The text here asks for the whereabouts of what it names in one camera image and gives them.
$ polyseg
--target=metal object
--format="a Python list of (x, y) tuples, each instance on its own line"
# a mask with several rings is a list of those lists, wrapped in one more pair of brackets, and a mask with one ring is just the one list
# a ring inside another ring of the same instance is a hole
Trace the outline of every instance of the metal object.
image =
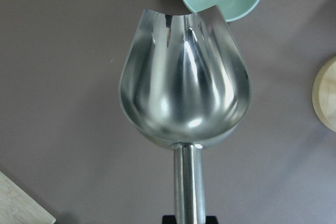
[(221, 142), (250, 103), (245, 62), (214, 6), (171, 16), (145, 10), (120, 81), (122, 108), (174, 149), (178, 224), (204, 224), (201, 150)]

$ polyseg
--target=wooden board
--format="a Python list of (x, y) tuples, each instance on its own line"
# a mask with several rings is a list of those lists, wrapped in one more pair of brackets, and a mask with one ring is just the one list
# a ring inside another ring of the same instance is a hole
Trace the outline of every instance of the wooden board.
[(312, 102), (321, 122), (336, 132), (336, 57), (330, 59), (317, 74)]
[(0, 172), (1, 224), (52, 224), (56, 219)]

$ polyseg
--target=gray surface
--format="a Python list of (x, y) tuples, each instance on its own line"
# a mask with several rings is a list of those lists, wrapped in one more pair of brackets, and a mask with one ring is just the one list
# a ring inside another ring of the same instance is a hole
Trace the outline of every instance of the gray surface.
[[(173, 213), (173, 153), (118, 104), (144, 8), (181, 0), (0, 0), (0, 170), (60, 224), (160, 223)], [(204, 152), (208, 215), (220, 223), (336, 223), (336, 133), (311, 105), (336, 54), (336, 0), (261, 0), (231, 30), (251, 107)]]

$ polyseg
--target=round wooden tray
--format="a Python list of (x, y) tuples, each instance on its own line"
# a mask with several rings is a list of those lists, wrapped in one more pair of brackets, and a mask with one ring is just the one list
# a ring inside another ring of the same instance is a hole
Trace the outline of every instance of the round wooden tray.
[(336, 132), (336, 56), (318, 72), (312, 89), (312, 102), (321, 122)]

